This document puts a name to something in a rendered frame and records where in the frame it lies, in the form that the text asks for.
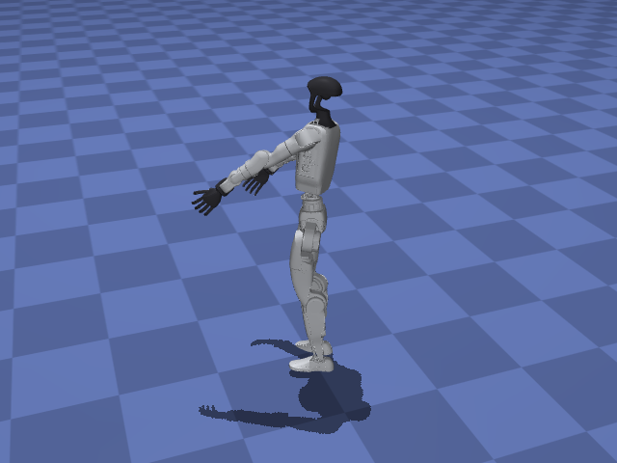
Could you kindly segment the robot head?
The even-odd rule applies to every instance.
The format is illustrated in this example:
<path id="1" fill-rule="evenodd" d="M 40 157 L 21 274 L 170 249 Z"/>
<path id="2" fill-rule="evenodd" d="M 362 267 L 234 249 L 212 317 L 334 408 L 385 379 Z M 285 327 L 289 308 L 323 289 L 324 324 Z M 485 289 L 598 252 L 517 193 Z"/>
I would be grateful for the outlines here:
<path id="1" fill-rule="evenodd" d="M 331 96 L 342 95 L 341 85 L 332 77 L 320 76 L 308 82 L 308 90 L 310 91 L 308 108 L 311 113 L 316 113 L 316 119 L 320 119 L 318 124 L 329 128 L 335 127 L 336 124 L 331 118 L 330 110 L 321 107 L 320 102 L 322 98 L 328 100 Z M 317 99 L 315 101 L 316 97 Z"/>

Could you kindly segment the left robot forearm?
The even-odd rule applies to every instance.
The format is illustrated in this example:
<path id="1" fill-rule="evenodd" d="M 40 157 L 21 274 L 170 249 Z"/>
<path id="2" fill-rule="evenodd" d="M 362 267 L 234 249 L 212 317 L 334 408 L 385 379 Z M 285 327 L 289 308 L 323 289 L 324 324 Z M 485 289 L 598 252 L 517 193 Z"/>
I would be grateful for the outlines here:
<path id="1" fill-rule="evenodd" d="M 247 180 L 250 177 L 255 177 L 258 172 L 268 163 L 269 157 L 265 151 L 258 151 L 250 160 L 247 160 L 244 165 L 232 171 L 227 179 L 219 186 L 225 193 L 228 193 L 232 188 L 241 184 L 242 180 Z"/>

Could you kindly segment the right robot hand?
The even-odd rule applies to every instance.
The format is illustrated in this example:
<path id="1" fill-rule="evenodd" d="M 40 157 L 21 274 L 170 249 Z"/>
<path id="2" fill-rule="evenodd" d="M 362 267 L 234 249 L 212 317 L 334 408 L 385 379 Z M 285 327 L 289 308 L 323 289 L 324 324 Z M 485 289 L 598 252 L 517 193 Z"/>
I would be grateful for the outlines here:
<path id="1" fill-rule="evenodd" d="M 278 168 L 278 169 L 279 169 L 279 168 Z M 277 170 L 278 170 L 278 169 L 277 169 Z M 276 171 L 277 171 L 277 170 L 276 170 Z M 275 171 L 275 172 L 276 172 L 276 171 Z M 274 173 L 275 173 L 275 172 L 274 172 Z M 252 192 L 255 190 L 255 188 L 256 188 L 256 187 L 257 187 L 257 186 L 261 183 L 261 184 L 258 186 L 258 188 L 256 189 L 256 191 L 255 191 L 255 195 L 256 195 L 256 194 L 257 194 L 257 192 L 260 190 L 260 188 L 263 186 L 263 184 L 265 184 L 265 183 L 267 182 L 267 180 L 268 180 L 268 178 L 269 178 L 269 175 L 272 175 L 272 174 L 273 174 L 273 173 L 272 173 L 269 169 L 262 169 L 262 170 L 260 170 L 260 171 L 258 172 L 258 175 L 257 175 L 257 176 L 248 178 L 248 179 L 247 179 L 247 180 L 243 183 L 243 185 L 242 185 L 242 186 L 244 187 L 244 186 L 245 186 L 245 185 L 246 185 L 249 181 L 251 181 L 252 179 L 254 179 L 254 180 L 253 180 L 253 181 L 252 181 L 252 182 L 251 182 L 251 183 L 247 186 L 247 188 L 245 189 L 245 191 L 248 191 L 248 189 L 249 189 L 249 188 L 250 188 L 250 187 L 251 187 L 251 186 L 252 186 L 252 185 L 253 185 L 253 184 L 257 181 L 257 183 L 254 185 L 254 187 L 253 187 L 253 188 L 251 189 L 251 191 L 250 191 L 250 194 L 252 194 Z"/>

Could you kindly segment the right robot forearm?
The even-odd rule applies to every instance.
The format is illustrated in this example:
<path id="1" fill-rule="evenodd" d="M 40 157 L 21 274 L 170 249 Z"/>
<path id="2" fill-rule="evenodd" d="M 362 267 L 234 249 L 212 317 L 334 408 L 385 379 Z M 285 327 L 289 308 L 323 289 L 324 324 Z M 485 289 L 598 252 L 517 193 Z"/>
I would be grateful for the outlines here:
<path id="1" fill-rule="evenodd" d="M 279 163 L 279 164 L 277 164 L 277 165 L 275 165 L 275 166 L 273 166 L 273 167 L 271 167 L 271 168 L 268 168 L 268 169 L 269 169 L 272 173 L 274 173 L 274 172 L 275 172 L 278 168 L 282 167 L 282 166 L 283 166 L 283 164 L 286 164 L 286 163 L 288 163 L 288 162 L 290 162 L 290 161 L 294 161 L 294 160 L 296 160 L 296 155 L 292 155 L 291 157 L 289 157 L 289 158 L 285 159 L 285 160 L 284 160 L 284 161 L 282 161 L 281 163 Z"/>

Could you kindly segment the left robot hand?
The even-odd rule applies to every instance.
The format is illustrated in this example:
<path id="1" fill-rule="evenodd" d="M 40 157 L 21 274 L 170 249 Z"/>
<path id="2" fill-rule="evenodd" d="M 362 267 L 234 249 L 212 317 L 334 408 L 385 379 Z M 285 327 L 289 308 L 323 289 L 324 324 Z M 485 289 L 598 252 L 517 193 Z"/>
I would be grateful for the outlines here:
<path id="1" fill-rule="evenodd" d="M 200 191 L 195 191 L 193 194 L 194 195 L 198 195 L 198 194 L 203 194 L 202 197 L 200 197 L 199 199 L 195 200 L 192 202 L 192 204 L 197 204 L 200 201 L 203 200 L 202 203 L 200 203 L 199 205 L 195 206 L 195 209 L 199 209 L 200 207 L 202 207 L 204 204 L 206 204 L 205 207 L 203 207 L 201 210 L 199 210 L 199 213 L 204 212 L 209 206 L 211 206 L 205 213 L 204 216 L 208 215 L 214 207 L 216 207 L 221 199 L 222 196 L 226 196 L 227 194 L 229 194 L 234 188 L 232 188 L 228 193 L 225 193 L 219 186 L 226 180 L 227 178 L 223 178 L 220 182 L 218 182 L 216 184 L 216 188 L 209 188 L 208 190 L 200 190 Z"/>

